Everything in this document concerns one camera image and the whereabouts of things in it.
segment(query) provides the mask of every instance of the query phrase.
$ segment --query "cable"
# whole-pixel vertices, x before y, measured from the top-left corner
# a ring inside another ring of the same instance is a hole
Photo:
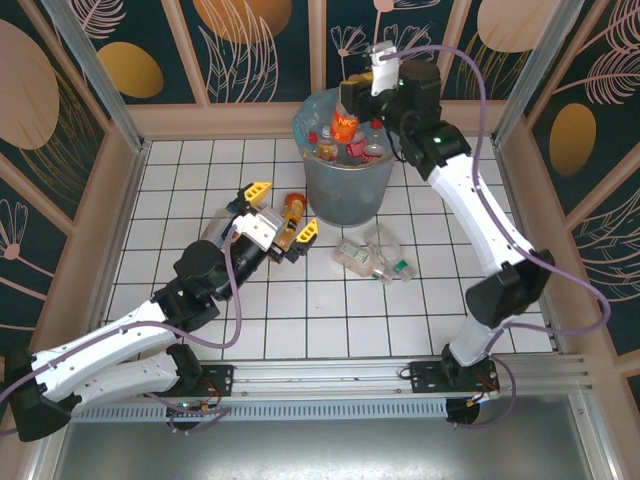
[[[211,399],[213,398],[213,395],[216,396],[216,404],[215,406],[217,407],[218,405],[220,405],[220,401],[222,400],[222,396],[220,395],[220,392],[218,391],[218,389],[216,388],[216,386],[213,384],[213,382],[211,380],[209,380],[208,378],[204,378],[202,383],[204,383],[205,385],[207,385],[209,387],[209,398],[205,403],[209,403],[209,401],[211,401]]]
[[[197,433],[197,432],[201,432],[202,430],[205,430],[209,427],[212,427],[213,425],[215,425],[216,423],[218,423],[222,417],[229,415],[229,413],[231,413],[231,408],[229,407],[225,407],[225,408],[214,408],[212,410],[187,410],[186,408],[182,408],[179,407],[178,405],[171,403],[167,400],[165,400],[162,397],[159,397],[158,395],[156,395],[155,393],[145,393],[146,397],[152,398],[153,400],[155,400],[156,402],[161,403],[162,405],[164,405],[167,408],[170,408],[174,411],[174,413],[171,415],[171,417],[169,418],[169,426],[172,429],[172,432],[175,434],[180,434],[180,435],[190,435],[193,433]],[[178,428],[176,428],[176,426],[173,423],[173,420],[175,418],[175,416],[178,413],[184,413],[187,415],[195,415],[196,417],[206,417],[209,415],[216,415],[214,418],[212,418],[211,420],[209,420],[208,422],[201,422],[200,424],[196,425],[193,428],[190,428],[189,430],[179,430]]]
[[[539,327],[537,325],[529,325],[529,324],[520,323],[520,322],[511,322],[509,326],[526,328],[528,330],[535,330],[538,332],[545,332],[545,333],[555,334],[555,335],[582,335],[585,333],[591,333],[599,329],[600,327],[606,325],[606,323],[611,318],[611,304],[609,303],[609,300],[607,300],[607,298],[604,296],[604,294],[600,292],[600,290],[595,288],[593,285],[591,285],[590,283],[585,282],[584,280],[570,274],[569,272],[566,272],[554,265],[551,265],[539,259],[538,257],[526,251],[520,245],[518,245],[517,242],[513,239],[513,237],[511,237],[507,229],[504,228],[504,226],[502,225],[502,223],[494,213],[493,209],[491,208],[491,205],[489,205],[489,202],[484,195],[482,186],[480,185],[480,168],[479,168],[480,167],[480,162],[479,162],[480,150],[482,148],[482,141],[485,136],[484,130],[486,126],[486,117],[487,117],[487,88],[482,78],[482,73],[480,72],[480,69],[478,68],[476,63],[473,61],[473,59],[469,57],[466,53],[454,47],[449,47],[447,45],[424,45],[421,47],[408,48],[400,52],[383,55],[382,57],[380,57],[380,60],[385,61],[385,60],[390,60],[392,58],[400,58],[400,57],[404,57],[411,54],[429,52],[429,51],[445,51],[445,52],[449,52],[449,53],[453,53],[454,55],[457,55],[462,60],[464,60],[467,64],[469,64],[469,67],[471,68],[476,79],[478,80],[478,86],[480,87],[480,127],[478,128],[478,143],[476,144],[476,149],[473,152],[471,178],[473,180],[475,191],[478,193],[478,198],[480,199],[482,206],[487,211],[487,214],[495,224],[496,228],[500,231],[500,233],[505,238],[507,243],[509,243],[511,248],[513,248],[516,252],[518,252],[524,258],[531,261],[532,263],[535,263],[539,267],[544,268],[545,270],[548,270],[549,272],[557,273],[558,275],[568,280],[571,280],[572,282],[577,283],[578,285],[589,290],[598,299],[598,301],[602,305],[602,310],[603,310],[602,317],[600,318],[600,320],[598,320],[597,322],[594,322],[593,324],[587,327],[582,327],[582,328],[556,329],[556,328]]]
[[[396,150],[396,146],[393,144],[393,138],[391,138],[391,133],[389,132],[387,127],[384,127],[384,131],[387,134],[387,140],[389,140],[389,145],[391,146],[391,151],[393,152],[393,156],[396,157],[396,160],[398,160],[399,162],[405,163],[406,160],[404,158],[400,157],[400,155],[398,155],[398,152]]]
[[[141,320],[141,321],[138,321],[138,322],[133,322],[133,323],[128,324],[128,325],[123,325],[122,327],[120,327],[118,329],[113,329],[113,330],[109,330],[107,332],[104,332],[103,334],[98,335],[97,337],[94,337],[91,340],[87,340],[86,342],[81,343],[80,345],[77,345],[74,348],[71,348],[71,349],[67,350],[65,353],[57,356],[56,358],[51,360],[46,365],[43,365],[43,366],[35,369],[31,373],[28,373],[24,377],[19,378],[14,383],[12,383],[8,387],[6,387],[2,393],[0,393],[0,405],[2,405],[4,403],[4,401],[7,398],[9,398],[9,395],[11,395],[15,390],[20,388],[22,385],[24,385],[28,381],[34,379],[38,375],[46,372],[49,369],[57,368],[58,364],[64,362],[65,360],[67,360],[69,357],[72,357],[76,353],[79,353],[79,352],[81,352],[81,351],[83,351],[83,350],[85,350],[85,349],[87,349],[87,348],[89,348],[89,347],[91,347],[91,346],[93,346],[93,345],[95,345],[97,343],[100,343],[103,340],[106,340],[107,338],[111,338],[114,335],[125,334],[129,330],[133,330],[135,328],[141,328],[141,327],[163,328],[165,330],[169,330],[172,333],[175,333],[178,336],[181,336],[183,338],[186,338],[187,340],[190,340],[190,341],[192,341],[194,343],[197,343],[199,345],[202,345],[202,346],[208,347],[208,348],[224,349],[224,348],[229,348],[229,347],[232,347],[233,345],[235,345],[236,342],[238,341],[238,338],[240,337],[240,329],[242,328],[242,309],[241,309],[241,305],[240,305],[240,296],[238,294],[238,283],[236,281],[235,273],[233,272],[233,264],[231,262],[231,239],[233,237],[233,233],[235,232],[235,230],[236,230],[235,225],[232,225],[231,229],[229,230],[229,234],[227,235],[227,238],[225,239],[224,245],[223,245],[225,266],[227,268],[227,275],[229,277],[229,284],[231,286],[231,293],[232,293],[232,296],[233,296],[233,303],[234,303],[234,305],[236,307],[236,328],[235,328],[235,332],[233,334],[233,337],[231,337],[231,340],[229,340],[227,343],[208,342],[208,341],[203,340],[203,339],[201,339],[199,337],[191,335],[190,333],[185,332],[184,330],[180,330],[179,328],[174,327],[173,325],[168,325],[166,323],[154,322],[154,321],[150,321],[150,320]],[[160,398],[160,397],[158,397],[157,395],[155,395],[153,393],[150,393],[150,394],[147,394],[147,395],[149,395],[151,398],[153,398],[155,400]],[[17,432],[17,429],[15,429],[15,428],[7,429],[7,430],[0,430],[0,437],[1,436],[6,436],[6,435],[11,435],[11,434],[16,433],[16,432]]]
[[[466,425],[463,423],[454,423],[453,424],[454,427],[462,427],[462,428],[466,428],[467,430],[482,430],[483,428],[493,427],[496,423],[499,423],[505,418],[507,418],[507,416],[513,410],[513,407],[516,404],[516,378],[506,363],[504,363],[498,357],[491,357],[491,358],[493,359],[494,362],[500,364],[502,368],[504,368],[504,370],[507,372],[507,375],[509,376],[509,381],[511,382],[511,396],[509,397],[509,405],[500,415],[498,415],[495,418],[492,418],[491,420],[487,420],[486,422],[471,424],[471,425]]]
[[[482,375],[481,373],[476,373],[476,377],[478,377],[478,380],[480,380],[482,382],[482,385],[484,387],[488,388],[490,391],[492,391],[492,392],[498,391],[498,389],[496,387],[494,387],[493,385],[491,385],[489,380],[484,378],[484,375]]]

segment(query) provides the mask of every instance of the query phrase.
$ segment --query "black mounting bracket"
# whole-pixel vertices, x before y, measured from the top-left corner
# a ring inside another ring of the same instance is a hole
[[[439,360],[411,362],[409,380],[413,393],[455,393],[474,395],[487,389],[483,380],[495,390],[500,390],[496,366],[487,359],[471,367],[460,368],[452,384]]]
[[[230,397],[233,390],[233,365],[201,365],[202,375],[188,392],[166,391],[161,397],[209,397],[209,383],[213,384],[221,397]]]

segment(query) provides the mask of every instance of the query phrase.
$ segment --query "metal bucket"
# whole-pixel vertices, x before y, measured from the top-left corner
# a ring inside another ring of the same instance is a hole
[[[320,133],[335,110],[337,89],[311,95],[293,119],[293,134],[304,162],[308,201],[318,217],[332,225],[352,227],[366,223],[380,209],[393,170],[394,157],[386,138],[387,154],[369,165],[349,166],[344,148],[335,164],[313,154],[309,132]],[[362,131],[371,137],[366,123]]]

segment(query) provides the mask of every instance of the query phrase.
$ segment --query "crushed plastic bottle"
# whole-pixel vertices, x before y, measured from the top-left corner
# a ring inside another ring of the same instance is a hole
[[[361,277],[375,278],[385,285],[393,280],[393,270],[383,265],[375,254],[346,238],[335,248],[332,258]]]
[[[403,282],[408,282],[416,276],[416,269],[403,258],[400,244],[384,225],[376,225],[369,229],[365,233],[364,241],[379,260],[392,268]]]

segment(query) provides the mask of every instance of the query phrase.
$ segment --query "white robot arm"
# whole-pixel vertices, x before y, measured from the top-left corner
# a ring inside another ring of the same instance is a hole
[[[275,243],[283,218],[270,208],[257,209],[269,188],[271,184],[251,184],[228,207],[236,214],[229,255],[238,286],[265,258],[293,263],[317,238],[317,222],[312,220],[287,251]],[[189,245],[174,269],[174,280],[121,319],[56,348],[33,354],[19,349],[6,355],[7,383],[40,372],[9,395],[22,441],[47,436],[66,425],[72,413],[102,403],[147,392],[188,396],[194,390],[202,380],[202,368],[190,347],[177,343],[169,328],[190,333],[217,317],[220,311],[214,301],[231,298],[231,281],[225,254],[208,240]],[[81,349],[61,357],[76,348]],[[166,351],[126,362],[162,348]]]
[[[442,352],[442,367],[453,385],[461,369],[487,357],[487,347],[497,331],[538,300],[549,272],[508,244],[481,203],[473,182],[471,148],[455,126],[440,118],[438,67],[418,59],[381,60],[395,52],[391,42],[371,47],[371,75],[342,82],[340,98],[361,122],[378,118],[388,132],[400,138],[406,161],[451,208],[480,260],[486,278],[465,293],[470,315]],[[547,250],[536,252],[514,228],[481,177],[479,188],[513,240],[532,255],[553,263]]]

